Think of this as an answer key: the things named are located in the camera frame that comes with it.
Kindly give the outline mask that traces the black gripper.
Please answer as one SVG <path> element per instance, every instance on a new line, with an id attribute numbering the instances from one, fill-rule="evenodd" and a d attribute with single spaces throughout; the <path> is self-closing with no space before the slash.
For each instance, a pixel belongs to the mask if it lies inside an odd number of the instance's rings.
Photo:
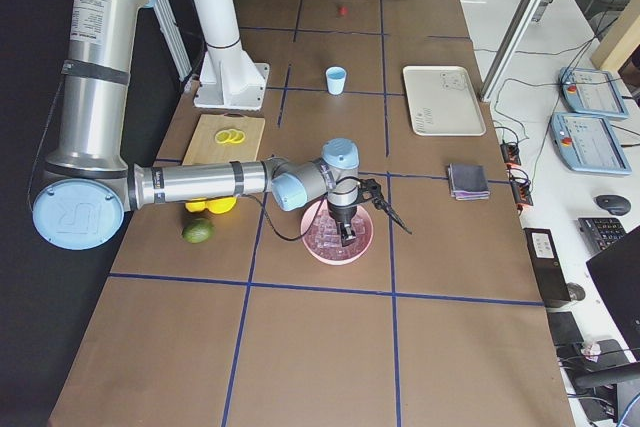
<path id="1" fill-rule="evenodd" d="M 353 218 L 357 213 L 357 205 L 337 205 L 328 203 L 330 217 L 336 223 L 336 228 L 341 237 L 341 245 L 347 247 L 355 241 L 355 230 L 352 225 Z"/>

